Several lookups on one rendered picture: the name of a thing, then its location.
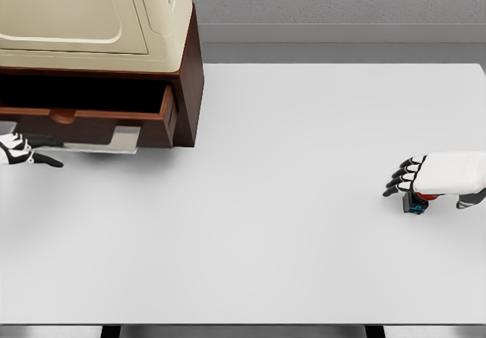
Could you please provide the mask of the brown cabinet drawer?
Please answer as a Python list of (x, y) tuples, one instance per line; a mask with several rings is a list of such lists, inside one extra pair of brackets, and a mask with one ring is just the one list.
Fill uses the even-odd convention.
[(0, 75), (0, 122), (20, 133), (109, 144), (116, 127), (139, 127), (139, 147), (171, 148), (177, 118), (165, 81)]

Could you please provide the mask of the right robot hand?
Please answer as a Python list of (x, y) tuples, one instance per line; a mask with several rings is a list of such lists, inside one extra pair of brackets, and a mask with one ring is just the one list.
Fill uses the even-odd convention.
[(434, 152), (411, 157), (386, 184), (384, 197), (402, 192), (429, 195), (455, 195), (462, 210), (486, 199), (486, 152)]

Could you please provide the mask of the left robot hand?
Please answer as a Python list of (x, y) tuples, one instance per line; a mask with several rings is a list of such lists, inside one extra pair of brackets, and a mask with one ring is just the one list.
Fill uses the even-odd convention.
[(51, 135), (17, 132), (0, 134), (0, 165), (29, 163), (62, 168), (64, 163), (61, 161), (34, 150), (40, 147), (61, 147), (63, 145), (61, 141)]

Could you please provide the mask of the brown and cream cabinet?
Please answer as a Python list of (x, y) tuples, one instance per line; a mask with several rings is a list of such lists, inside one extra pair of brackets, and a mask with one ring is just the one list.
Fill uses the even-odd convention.
[[(178, 118), (172, 147), (193, 147), (204, 70), (193, 0), (0, 0), (0, 75), (165, 81)], [(139, 127), (109, 144), (66, 150), (133, 153)]]

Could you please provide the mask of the red and black switch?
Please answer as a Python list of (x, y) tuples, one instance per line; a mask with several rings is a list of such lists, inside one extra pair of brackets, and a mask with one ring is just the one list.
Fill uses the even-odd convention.
[(407, 192), (402, 198), (403, 212), (420, 215), (426, 211), (429, 202), (436, 200), (437, 198), (438, 195)]

